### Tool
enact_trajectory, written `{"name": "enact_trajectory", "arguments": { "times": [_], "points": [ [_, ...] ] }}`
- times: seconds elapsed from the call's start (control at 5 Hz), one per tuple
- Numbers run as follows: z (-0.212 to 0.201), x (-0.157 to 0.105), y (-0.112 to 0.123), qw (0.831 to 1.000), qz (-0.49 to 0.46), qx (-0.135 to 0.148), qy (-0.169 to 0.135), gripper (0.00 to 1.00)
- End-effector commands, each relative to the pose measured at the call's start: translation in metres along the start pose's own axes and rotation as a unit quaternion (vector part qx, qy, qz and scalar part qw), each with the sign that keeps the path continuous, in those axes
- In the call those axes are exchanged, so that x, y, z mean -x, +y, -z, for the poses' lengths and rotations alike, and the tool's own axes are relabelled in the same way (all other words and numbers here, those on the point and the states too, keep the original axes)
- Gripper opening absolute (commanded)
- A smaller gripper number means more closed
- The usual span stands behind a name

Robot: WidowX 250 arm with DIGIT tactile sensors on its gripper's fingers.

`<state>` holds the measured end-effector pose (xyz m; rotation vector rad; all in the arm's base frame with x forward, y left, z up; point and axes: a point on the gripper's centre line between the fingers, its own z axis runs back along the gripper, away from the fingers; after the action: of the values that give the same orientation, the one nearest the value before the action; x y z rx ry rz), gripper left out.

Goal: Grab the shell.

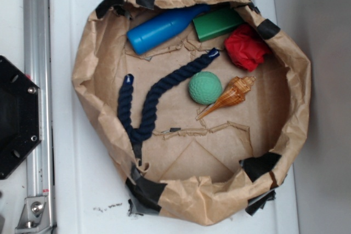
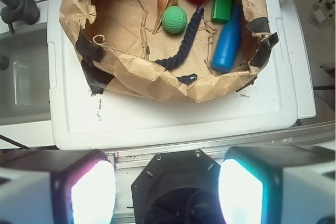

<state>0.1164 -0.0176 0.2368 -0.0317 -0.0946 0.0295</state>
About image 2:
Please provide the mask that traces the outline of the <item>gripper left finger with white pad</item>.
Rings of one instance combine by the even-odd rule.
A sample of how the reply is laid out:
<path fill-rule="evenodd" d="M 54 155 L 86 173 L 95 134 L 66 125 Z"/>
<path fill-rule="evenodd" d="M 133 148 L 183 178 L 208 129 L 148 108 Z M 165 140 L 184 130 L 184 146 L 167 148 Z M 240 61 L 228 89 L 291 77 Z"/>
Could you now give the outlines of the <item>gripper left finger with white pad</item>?
<path fill-rule="evenodd" d="M 110 223 L 114 165 L 102 150 L 1 155 L 1 223 Z"/>

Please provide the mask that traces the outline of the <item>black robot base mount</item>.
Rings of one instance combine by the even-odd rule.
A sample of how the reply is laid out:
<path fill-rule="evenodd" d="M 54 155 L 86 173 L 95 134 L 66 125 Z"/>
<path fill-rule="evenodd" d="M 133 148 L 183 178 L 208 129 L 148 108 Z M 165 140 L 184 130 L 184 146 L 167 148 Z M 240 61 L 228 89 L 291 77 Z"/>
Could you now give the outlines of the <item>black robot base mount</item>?
<path fill-rule="evenodd" d="M 136 223 L 225 223 L 219 170 L 202 150 L 154 155 L 131 185 Z"/>

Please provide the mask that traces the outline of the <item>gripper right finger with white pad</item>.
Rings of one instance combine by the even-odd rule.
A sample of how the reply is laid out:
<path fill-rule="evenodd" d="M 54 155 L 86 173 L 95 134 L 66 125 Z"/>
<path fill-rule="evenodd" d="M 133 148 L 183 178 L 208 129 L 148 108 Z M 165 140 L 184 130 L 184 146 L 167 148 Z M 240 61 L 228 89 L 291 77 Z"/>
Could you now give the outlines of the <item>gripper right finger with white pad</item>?
<path fill-rule="evenodd" d="M 335 223 L 335 151 L 321 146 L 234 146 L 220 166 L 227 223 Z"/>

